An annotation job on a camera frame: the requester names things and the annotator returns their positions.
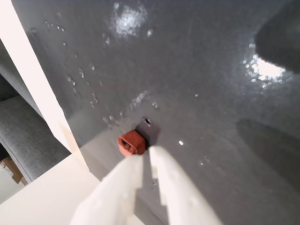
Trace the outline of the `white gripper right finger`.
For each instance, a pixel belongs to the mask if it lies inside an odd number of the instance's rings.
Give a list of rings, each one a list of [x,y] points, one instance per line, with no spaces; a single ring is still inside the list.
[[[221,225],[180,164],[161,146],[149,148],[151,173],[158,180],[160,203],[167,208],[170,225]]]

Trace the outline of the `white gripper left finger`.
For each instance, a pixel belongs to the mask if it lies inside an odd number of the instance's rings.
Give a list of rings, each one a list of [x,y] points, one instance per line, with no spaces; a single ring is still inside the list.
[[[136,192],[143,186],[143,158],[120,161],[77,207],[71,225],[142,225],[134,214]]]

